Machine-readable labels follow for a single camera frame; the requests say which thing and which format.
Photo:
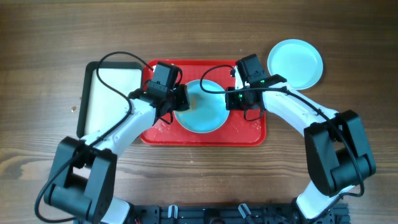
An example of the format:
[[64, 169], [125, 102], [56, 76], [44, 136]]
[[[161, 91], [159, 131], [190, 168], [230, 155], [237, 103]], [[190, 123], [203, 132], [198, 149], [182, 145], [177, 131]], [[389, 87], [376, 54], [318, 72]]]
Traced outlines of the light blue plate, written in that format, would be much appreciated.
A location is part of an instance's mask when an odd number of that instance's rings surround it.
[[306, 41], [287, 39], [276, 44], [267, 59], [271, 75], [284, 77], [296, 90], [316, 85], [323, 75], [319, 51]]
[[225, 97], [222, 94], [204, 92], [200, 81], [186, 84], [190, 107], [186, 111], [175, 111], [177, 121], [193, 133], [210, 133], [222, 127], [229, 116]]

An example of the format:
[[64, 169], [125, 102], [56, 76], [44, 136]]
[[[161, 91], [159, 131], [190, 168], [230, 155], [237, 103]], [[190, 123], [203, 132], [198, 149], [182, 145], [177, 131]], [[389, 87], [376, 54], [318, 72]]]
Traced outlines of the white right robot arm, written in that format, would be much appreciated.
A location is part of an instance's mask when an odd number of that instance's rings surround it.
[[281, 117], [304, 138], [310, 183], [294, 200], [293, 222], [315, 223], [346, 196], [361, 197], [376, 172], [363, 123], [352, 110], [337, 112], [295, 90], [280, 75], [237, 73], [227, 107], [259, 108]]

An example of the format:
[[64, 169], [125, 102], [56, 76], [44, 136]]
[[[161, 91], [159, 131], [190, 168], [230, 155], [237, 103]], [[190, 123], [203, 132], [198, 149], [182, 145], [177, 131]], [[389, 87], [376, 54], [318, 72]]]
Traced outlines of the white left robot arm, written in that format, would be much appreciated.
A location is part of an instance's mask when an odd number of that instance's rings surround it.
[[69, 220], [124, 223], [130, 204], [113, 196], [118, 157], [162, 116], [189, 108], [185, 85], [151, 82], [124, 99], [126, 114], [109, 130], [81, 139], [66, 137], [58, 144], [37, 202], [69, 213]]

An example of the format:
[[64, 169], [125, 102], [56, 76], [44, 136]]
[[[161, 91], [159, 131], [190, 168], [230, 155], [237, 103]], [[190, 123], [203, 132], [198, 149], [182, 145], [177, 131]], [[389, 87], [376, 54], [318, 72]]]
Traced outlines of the red plastic tray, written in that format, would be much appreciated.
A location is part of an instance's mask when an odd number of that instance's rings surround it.
[[[174, 64], [183, 71], [182, 83], [198, 80], [209, 68], [216, 65], [235, 65], [235, 60], [194, 60], [194, 59], [163, 59], [164, 63]], [[143, 132], [140, 139], [153, 146], [237, 146], [253, 147], [260, 145], [266, 138], [266, 117], [258, 118], [259, 110], [244, 112], [232, 110], [225, 124], [210, 133], [194, 133], [174, 119], [172, 124], [159, 120]]]

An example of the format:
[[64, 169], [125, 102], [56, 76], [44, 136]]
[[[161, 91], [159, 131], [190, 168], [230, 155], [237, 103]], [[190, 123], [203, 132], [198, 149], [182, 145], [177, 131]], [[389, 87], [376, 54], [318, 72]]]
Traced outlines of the black tray with soapy water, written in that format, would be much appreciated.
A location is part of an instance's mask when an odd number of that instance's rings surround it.
[[124, 95], [138, 89], [142, 81], [142, 65], [137, 62], [98, 62], [86, 66], [76, 135], [82, 138], [93, 133], [104, 133], [120, 121], [129, 109], [127, 101], [107, 88], [106, 84]]

